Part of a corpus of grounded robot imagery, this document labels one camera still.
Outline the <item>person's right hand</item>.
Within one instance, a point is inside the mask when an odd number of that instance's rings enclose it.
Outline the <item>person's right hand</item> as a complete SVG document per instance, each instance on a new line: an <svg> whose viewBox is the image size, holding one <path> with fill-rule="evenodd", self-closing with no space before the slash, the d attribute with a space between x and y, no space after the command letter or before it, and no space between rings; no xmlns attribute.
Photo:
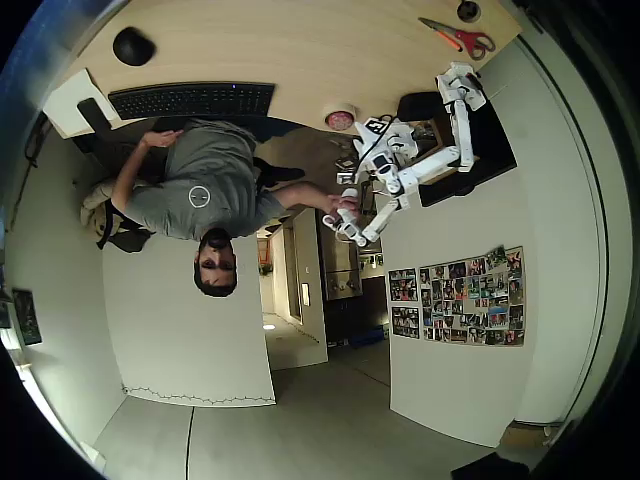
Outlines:
<svg viewBox="0 0 640 480"><path fill-rule="evenodd" d="M333 212L337 212L339 209L346 209L348 211L357 213L358 206L359 202L356 197L328 195L327 206L325 207L324 211L326 214L332 214Z"/></svg>

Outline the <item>person's left hand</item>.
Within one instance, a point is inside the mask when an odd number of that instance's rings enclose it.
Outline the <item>person's left hand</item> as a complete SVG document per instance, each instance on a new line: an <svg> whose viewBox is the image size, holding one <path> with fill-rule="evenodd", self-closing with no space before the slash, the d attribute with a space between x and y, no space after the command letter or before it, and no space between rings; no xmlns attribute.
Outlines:
<svg viewBox="0 0 640 480"><path fill-rule="evenodd" d="M168 148L182 135L183 130L168 130L163 132L146 132L140 141L146 148Z"/></svg>

